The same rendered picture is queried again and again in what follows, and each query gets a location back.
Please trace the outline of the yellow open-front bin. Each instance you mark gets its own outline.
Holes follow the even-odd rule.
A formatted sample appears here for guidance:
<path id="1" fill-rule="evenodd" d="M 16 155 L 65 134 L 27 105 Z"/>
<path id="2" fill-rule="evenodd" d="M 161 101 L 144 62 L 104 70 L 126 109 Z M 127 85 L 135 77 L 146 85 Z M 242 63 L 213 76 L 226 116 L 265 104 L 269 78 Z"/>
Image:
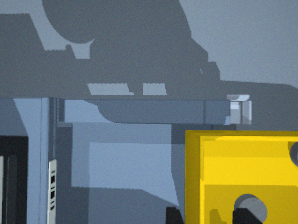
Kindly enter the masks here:
<path id="1" fill-rule="evenodd" d="M 236 199 L 267 207 L 263 224 L 298 224 L 298 131 L 185 130 L 185 224 L 232 224 Z"/>

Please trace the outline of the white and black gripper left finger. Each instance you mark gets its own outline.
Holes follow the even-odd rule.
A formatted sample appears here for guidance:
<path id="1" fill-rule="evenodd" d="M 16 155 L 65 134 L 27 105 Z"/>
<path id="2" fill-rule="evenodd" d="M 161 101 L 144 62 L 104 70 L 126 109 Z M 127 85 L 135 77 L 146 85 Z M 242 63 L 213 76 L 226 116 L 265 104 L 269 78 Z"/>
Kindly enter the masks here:
<path id="1" fill-rule="evenodd" d="M 166 224 L 184 224 L 180 210 L 176 210 L 176 207 L 166 207 Z"/>

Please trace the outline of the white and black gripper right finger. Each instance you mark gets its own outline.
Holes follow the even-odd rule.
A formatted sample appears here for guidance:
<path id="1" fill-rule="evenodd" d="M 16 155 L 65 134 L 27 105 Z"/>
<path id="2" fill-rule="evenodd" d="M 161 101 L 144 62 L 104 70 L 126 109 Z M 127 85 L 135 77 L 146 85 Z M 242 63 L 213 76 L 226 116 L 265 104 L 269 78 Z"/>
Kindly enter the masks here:
<path id="1" fill-rule="evenodd" d="M 232 213 L 232 224 L 263 224 L 247 208 L 236 208 Z"/>

